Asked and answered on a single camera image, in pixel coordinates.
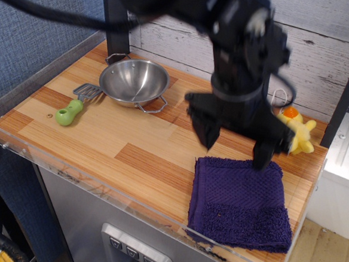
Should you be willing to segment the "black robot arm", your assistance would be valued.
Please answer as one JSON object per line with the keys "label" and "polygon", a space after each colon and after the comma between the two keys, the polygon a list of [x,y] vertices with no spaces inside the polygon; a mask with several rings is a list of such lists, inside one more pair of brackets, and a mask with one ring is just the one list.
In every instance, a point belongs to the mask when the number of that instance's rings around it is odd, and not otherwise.
{"label": "black robot arm", "polygon": [[221,129],[255,141],[253,166],[264,170],[287,153],[294,137],[267,101],[271,76],[289,62],[287,35],[269,0],[120,0],[140,23],[172,16],[207,35],[213,46],[211,93],[188,93],[188,114],[199,141],[211,148]]}

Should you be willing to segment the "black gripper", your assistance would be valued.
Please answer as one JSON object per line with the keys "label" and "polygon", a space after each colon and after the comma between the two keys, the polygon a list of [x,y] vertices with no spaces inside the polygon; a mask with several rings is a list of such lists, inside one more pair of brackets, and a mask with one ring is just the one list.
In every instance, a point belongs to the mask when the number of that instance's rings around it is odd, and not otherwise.
{"label": "black gripper", "polygon": [[287,153],[295,135],[273,113],[265,98],[246,102],[228,102],[213,93],[187,93],[187,113],[198,140],[207,150],[220,136],[221,128],[256,141],[253,167],[267,168],[275,153]]}

